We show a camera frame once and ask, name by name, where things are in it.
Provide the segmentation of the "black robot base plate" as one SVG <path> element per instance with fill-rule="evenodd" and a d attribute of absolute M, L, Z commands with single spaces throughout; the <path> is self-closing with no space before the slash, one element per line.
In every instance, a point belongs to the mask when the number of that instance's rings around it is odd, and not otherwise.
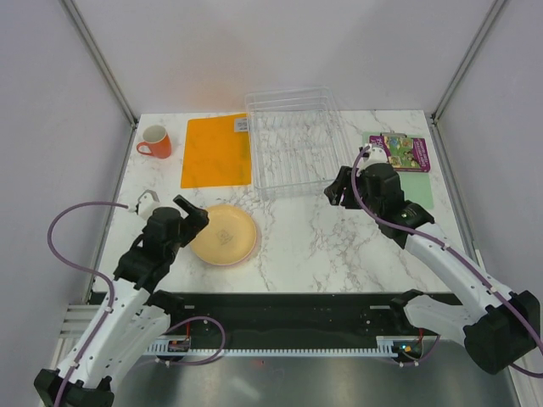
<path fill-rule="evenodd" d="M 376 337 L 429 337 L 387 293 L 167 293 L 149 300 L 196 348 L 370 348 Z"/>

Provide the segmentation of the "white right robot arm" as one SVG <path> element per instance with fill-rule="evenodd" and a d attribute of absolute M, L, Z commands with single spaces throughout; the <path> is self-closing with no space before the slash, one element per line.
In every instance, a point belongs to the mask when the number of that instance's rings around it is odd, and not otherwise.
<path fill-rule="evenodd" d="M 405 198 L 390 164 L 343 166 L 324 193 L 333 206 L 366 211 L 387 238 L 422 261 L 460 300 L 452 306 L 415 290 L 404 293 L 388 314 L 395 332 L 421 327 L 461 344 L 487 373 L 512 367 L 542 377 L 517 363 L 542 348 L 538 298 L 528 290 L 515 293 L 452 246 L 434 217 Z"/>

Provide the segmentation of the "purple plate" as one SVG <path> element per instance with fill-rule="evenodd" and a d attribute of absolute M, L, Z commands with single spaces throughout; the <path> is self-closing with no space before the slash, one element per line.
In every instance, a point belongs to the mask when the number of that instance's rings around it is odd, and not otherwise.
<path fill-rule="evenodd" d="M 236 261 L 232 263 L 216 264 L 214 266 L 221 267 L 221 268 L 228 268 L 228 267 L 235 267 L 237 265 L 241 265 L 242 263 L 251 259 L 255 255 L 255 252 L 258 252 L 258 248 L 256 246 L 254 246 L 245 256 L 243 256 L 243 258 L 237 259 Z"/>

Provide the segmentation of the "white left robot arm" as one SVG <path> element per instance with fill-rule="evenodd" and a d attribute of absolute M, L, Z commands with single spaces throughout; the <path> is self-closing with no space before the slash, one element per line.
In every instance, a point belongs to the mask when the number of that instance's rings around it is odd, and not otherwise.
<path fill-rule="evenodd" d="M 177 333 L 186 313 L 157 291 L 180 248 L 208 224 L 209 215 L 183 196 L 173 206 L 137 203 L 146 220 L 120 257 L 108 292 L 76 345 L 53 369 L 42 369 L 34 388 L 46 406 L 111 406 L 115 391 L 148 346 L 165 332 Z"/>

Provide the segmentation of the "pink plate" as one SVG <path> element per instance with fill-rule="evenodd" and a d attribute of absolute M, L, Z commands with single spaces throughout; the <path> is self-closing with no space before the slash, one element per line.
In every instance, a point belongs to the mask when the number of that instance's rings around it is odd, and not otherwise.
<path fill-rule="evenodd" d="M 254 254 L 258 252 L 259 247 L 260 247 L 260 239 L 256 238 L 250 251 L 248 251 L 248 253 L 246 253 L 243 257 L 238 259 L 236 262 L 230 264 L 230 267 L 236 267 L 238 265 L 243 264 L 247 260 L 249 260 Z"/>

